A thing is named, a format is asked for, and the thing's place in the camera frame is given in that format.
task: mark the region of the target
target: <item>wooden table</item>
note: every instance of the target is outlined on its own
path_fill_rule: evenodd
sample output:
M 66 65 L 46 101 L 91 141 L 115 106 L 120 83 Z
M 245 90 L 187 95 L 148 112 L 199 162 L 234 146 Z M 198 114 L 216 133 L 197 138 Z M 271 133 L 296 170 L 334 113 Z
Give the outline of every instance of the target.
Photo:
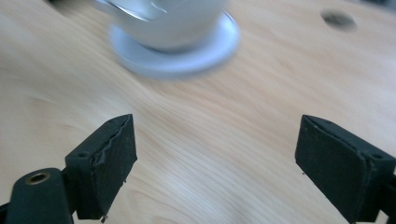
M 320 17 L 343 10 L 344 32 Z M 122 68 L 82 2 L 0 2 L 0 203 L 103 122 L 133 113 L 138 162 L 106 223 L 347 223 L 295 164 L 302 114 L 396 156 L 396 15 L 342 0 L 232 0 L 234 57 L 185 80 Z M 377 223 L 385 223 L 380 215 Z M 77 223 L 99 223 L 78 221 Z

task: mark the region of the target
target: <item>saucer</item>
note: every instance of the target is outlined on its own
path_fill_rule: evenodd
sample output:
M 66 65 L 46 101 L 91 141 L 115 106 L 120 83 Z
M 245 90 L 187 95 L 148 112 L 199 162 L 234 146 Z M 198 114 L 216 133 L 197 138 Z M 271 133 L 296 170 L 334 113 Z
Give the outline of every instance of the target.
M 233 55 L 240 38 L 238 25 L 226 12 L 197 47 L 182 52 L 145 48 L 115 24 L 109 36 L 122 66 L 141 76 L 165 79 L 190 77 L 223 63 Z

